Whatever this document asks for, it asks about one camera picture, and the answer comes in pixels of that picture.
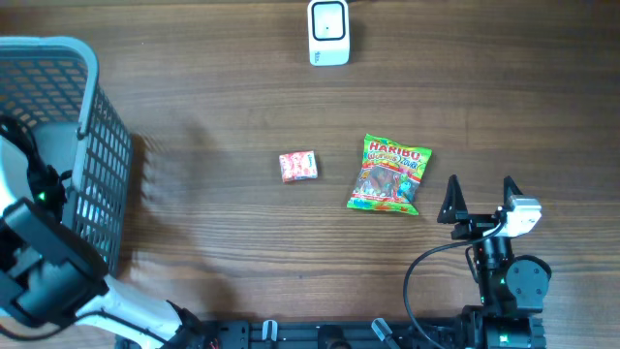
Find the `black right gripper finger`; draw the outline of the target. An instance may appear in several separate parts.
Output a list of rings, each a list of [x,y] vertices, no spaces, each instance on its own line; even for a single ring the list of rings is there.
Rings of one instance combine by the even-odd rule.
[[[503,198],[504,206],[511,206],[511,200],[514,197],[520,197],[523,193],[520,191],[514,180],[510,175],[506,176],[503,180]]]
[[[469,218],[468,208],[456,174],[449,177],[446,196],[437,216],[440,224],[466,222]]]

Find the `green Haribo gummy bag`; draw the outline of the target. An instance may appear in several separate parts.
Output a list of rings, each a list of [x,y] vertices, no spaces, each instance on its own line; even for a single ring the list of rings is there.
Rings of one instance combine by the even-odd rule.
[[[346,207],[418,215],[415,196],[431,156],[430,148],[366,134],[360,172]]]

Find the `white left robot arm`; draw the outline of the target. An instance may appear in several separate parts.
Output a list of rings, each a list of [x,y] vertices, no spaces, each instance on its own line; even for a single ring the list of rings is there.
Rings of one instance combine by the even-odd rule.
[[[125,348],[205,347],[207,331],[193,313],[112,277],[100,253],[63,225],[71,175],[43,161],[27,125],[2,116],[2,310],[33,329],[99,328]]]

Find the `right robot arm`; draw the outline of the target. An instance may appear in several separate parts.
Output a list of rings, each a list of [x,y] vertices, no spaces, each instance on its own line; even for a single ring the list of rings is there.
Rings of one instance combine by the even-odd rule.
[[[516,256],[512,240],[530,233],[542,218],[538,199],[524,195],[509,176],[495,212],[473,214],[456,175],[449,178],[437,221],[452,224],[451,238],[466,247],[466,261],[479,287],[480,305],[457,317],[456,348],[544,348],[542,321],[551,268],[532,255]]]

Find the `white barcode scanner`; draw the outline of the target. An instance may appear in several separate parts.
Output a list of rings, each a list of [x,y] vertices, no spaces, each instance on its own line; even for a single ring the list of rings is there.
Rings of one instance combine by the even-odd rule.
[[[312,0],[307,6],[309,61],[341,66],[351,53],[349,6],[345,0]]]

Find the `grey plastic mesh basket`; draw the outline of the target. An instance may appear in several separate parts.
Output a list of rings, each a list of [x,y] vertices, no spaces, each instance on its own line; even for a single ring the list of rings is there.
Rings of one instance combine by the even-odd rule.
[[[23,122],[64,181],[62,223],[91,244],[114,276],[122,240],[132,138],[99,84],[90,46],[70,37],[1,41],[1,118]]]

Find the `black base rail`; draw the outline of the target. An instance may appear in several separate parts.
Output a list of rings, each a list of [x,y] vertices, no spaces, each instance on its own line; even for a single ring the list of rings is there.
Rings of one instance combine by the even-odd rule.
[[[378,318],[373,322],[205,321],[206,334],[173,344],[199,349],[319,348],[522,348],[547,347],[543,322],[537,318],[483,318],[474,313],[427,318],[418,329],[408,322]]]

